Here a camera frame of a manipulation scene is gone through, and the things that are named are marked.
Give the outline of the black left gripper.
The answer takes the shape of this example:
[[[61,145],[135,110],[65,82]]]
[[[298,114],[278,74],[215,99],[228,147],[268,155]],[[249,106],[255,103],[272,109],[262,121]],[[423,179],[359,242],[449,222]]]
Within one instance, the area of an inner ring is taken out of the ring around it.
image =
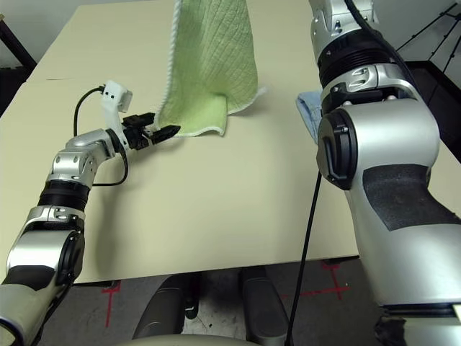
[[[149,146],[147,127],[154,123],[155,114],[147,112],[142,115],[131,115],[122,119],[123,133],[131,149],[141,150]],[[179,125],[167,125],[152,133],[152,144],[159,144],[173,138],[181,127]]]

